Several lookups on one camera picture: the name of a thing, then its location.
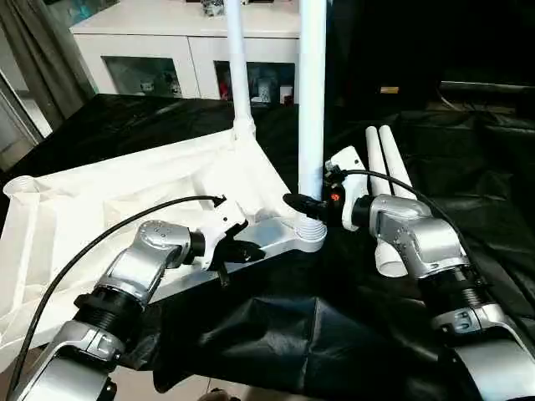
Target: white plastic part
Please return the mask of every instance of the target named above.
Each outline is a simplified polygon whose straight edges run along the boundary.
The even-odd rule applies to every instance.
[[[387,174],[379,135],[375,127],[368,127],[366,129],[366,145],[368,147],[369,169],[377,173]],[[388,181],[377,177],[370,177],[370,179],[373,195],[391,195]],[[391,244],[379,239],[375,248],[375,266],[379,274],[385,277],[402,277],[407,274],[405,264],[401,260],[397,250]]]
[[[231,60],[232,99],[235,114],[234,131],[237,138],[243,135],[254,137],[256,128],[251,116],[241,0],[225,0],[225,13],[227,15],[227,41]]]
[[[204,236],[204,255],[195,258],[195,265],[199,265],[202,270],[208,270],[214,257],[214,251],[220,240],[227,236],[234,226],[241,226],[247,222],[245,215],[232,200],[225,200],[213,213],[205,220],[205,226],[199,230]]]
[[[338,166],[341,170],[364,170],[364,163],[353,146],[348,146],[334,155],[327,162],[327,170]],[[357,199],[368,195],[368,177],[366,175],[348,175],[342,183],[345,190],[345,203],[342,210],[342,226],[348,231],[357,231],[351,215]]]
[[[379,128],[379,135],[381,138],[381,144],[383,145],[383,151],[385,152],[386,164],[388,166],[390,176],[412,186],[410,183],[409,174],[407,174],[405,164],[403,163],[403,159],[401,159],[398,145],[395,143],[394,136],[392,135],[392,130],[388,125],[383,125],[381,128]],[[396,184],[393,184],[392,186],[396,196],[399,196],[400,198],[416,199],[416,196],[414,196],[412,192],[409,192],[405,188],[401,188]]]
[[[299,193],[321,201],[324,167],[324,95],[327,0],[301,0],[299,40]],[[296,230],[306,246],[317,251],[327,228],[301,215]]]

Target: white pipe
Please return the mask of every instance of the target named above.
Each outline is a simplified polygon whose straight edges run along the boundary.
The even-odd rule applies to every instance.
[[[394,136],[392,135],[392,130],[388,125],[383,125],[379,128],[379,135],[381,144],[383,145],[383,151],[385,152],[386,164],[390,176],[412,186],[403,159],[401,159],[398,145],[395,143]],[[392,186],[394,187],[394,194],[396,196],[399,196],[400,198],[416,199],[416,196],[414,196],[412,192],[409,192],[396,184],[393,184]]]
[[[301,0],[299,12],[299,193],[321,201],[327,0]],[[302,216],[298,223],[297,234],[305,241],[323,241],[325,233],[318,221]]]
[[[385,161],[383,160],[383,151],[379,142],[379,136],[375,127],[366,129],[366,145],[368,147],[369,169],[377,173],[386,174]],[[390,184],[387,180],[377,177],[370,177],[371,192],[373,195],[391,195]]]
[[[256,128],[251,116],[241,0],[225,0],[225,14],[227,15],[227,37],[234,102],[234,131],[237,137],[246,135],[246,137],[252,136],[254,138]]]
[[[366,129],[366,145],[368,147],[369,169],[377,173],[386,174],[383,152],[375,127],[368,127]],[[391,195],[388,181],[377,177],[371,177],[371,190],[375,196],[381,194]],[[381,275],[386,277],[402,277],[407,274],[407,269],[397,250],[382,240],[377,240],[375,267]]]

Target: table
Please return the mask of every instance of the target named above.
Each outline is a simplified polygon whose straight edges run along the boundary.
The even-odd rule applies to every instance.
[[[296,190],[297,109],[252,112],[259,144]],[[535,327],[518,287],[535,288],[535,124],[455,112],[365,117],[330,113],[325,155],[355,145],[366,160],[365,127],[389,123],[415,187],[468,234],[507,308]],[[98,95],[6,180],[207,135],[232,120],[232,106],[220,101]],[[6,209],[2,198],[3,216]],[[380,277],[374,248],[364,231],[330,229],[316,254],[294,251],[244,269],[227,291],[210,282],[157,302],[122,363],[154,370],[159,390],[197,373],[323,398],[455,399],[437,366],[441,348],[418,289],[407,278]]]

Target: white tripod base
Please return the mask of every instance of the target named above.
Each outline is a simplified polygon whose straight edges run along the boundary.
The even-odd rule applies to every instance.
[[[316,252],[325,242],[327,227],[321,221],[301,215],[298,218],[295,234],[297,235],[296,249],[303,252]]]
[[[240,206],[249,223],[237,239],[257,243],[266,257],[320,248],[296,235],[298,214],[283,201],[287,186],[254,137],[235,129],[52,175],[19,177],[5,186],[10,206],[0,240],[0,371],[11,363],[38,300],[59,269],[98,234],[154,205],[184,196],[224,195]],[[97,246],[59,285],[33,345],[48,342],[74,315],[73,300],[90,290],[143,221],[161,219],[195,229],[205,225],[212,209],[208,201],[172,206]],[[233,272],[245,266],[227,268]],[[216,277],[183,266],[166,274],[153,301]]]

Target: white cabinet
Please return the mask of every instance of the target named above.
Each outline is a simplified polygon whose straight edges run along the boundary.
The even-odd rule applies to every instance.
[[[298,0],[242,8],[253,100],[294,101]],[[99,93],[231,99],[227,21],[183,0],[121,0],[71,27]]]
[[[189,41],[201,97],[221,99],[224,88],[230,87],[227,40],[189,38]],[[297,39],[245,39],[249,87],[253,98],[258,97],[258,86],[262,86],[262,81],[271,86],[271,98],[275,98],[272,102],[280,100],[281,87],[294,88],[297,93],[298,46]]]
[[[99,93],[199,97],[185,37],[80,34],[74,38]]]

